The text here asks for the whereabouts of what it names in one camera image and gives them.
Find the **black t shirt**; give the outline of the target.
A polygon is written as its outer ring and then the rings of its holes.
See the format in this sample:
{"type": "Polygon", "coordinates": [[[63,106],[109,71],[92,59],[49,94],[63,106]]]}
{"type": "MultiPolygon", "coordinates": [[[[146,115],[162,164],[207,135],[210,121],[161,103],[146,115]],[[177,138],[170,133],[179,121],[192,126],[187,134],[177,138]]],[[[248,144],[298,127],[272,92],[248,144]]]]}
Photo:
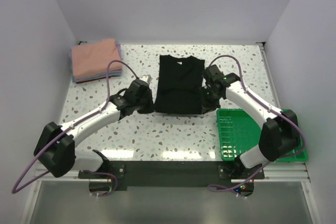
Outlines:
{"type": "Polygon", "coordinates": [[[201,87],[205,61],[193,56],[160,56],[154,109],[158,113],[197,115],[202,112],[201,87]]]}

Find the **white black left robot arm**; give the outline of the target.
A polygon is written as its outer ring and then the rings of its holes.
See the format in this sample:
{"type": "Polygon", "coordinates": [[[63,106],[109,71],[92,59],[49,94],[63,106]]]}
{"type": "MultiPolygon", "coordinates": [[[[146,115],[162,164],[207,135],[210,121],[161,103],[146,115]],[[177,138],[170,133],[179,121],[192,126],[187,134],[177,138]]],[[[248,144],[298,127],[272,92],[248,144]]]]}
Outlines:
{"type": "Polygon", "coordinates": [[[56,178],[70,170],[89,170],[97,178],[108,174],[107,159],[98,151],[88,155],[76,150],[86,138],[124,117],[154,111],[151,76],[133,80],[124,91],[108,97],[106,103],[75,120],[57,125],[48,123],[39,138],[34,156],[56,178]]]}

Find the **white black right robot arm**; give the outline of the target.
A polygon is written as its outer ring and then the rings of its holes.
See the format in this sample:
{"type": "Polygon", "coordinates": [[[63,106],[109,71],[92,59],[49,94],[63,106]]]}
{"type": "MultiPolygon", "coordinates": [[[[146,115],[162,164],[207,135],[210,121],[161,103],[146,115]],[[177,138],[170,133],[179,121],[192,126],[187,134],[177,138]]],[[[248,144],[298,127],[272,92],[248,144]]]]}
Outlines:
{"type": "Polygon", "coordinates": [[[223,74],[217,65],[203,72],[206,88],[204,98],[218,105],[219,100],[230,100],[244,110],[261,129],[259,141],[253,147],[238,154],[232,164],[232,173],[246,178],[253,168],[274,162],[291,154],[301,144],[296,114],[283,111],[267,103],[245,86],[241,75],[223,74]]]}

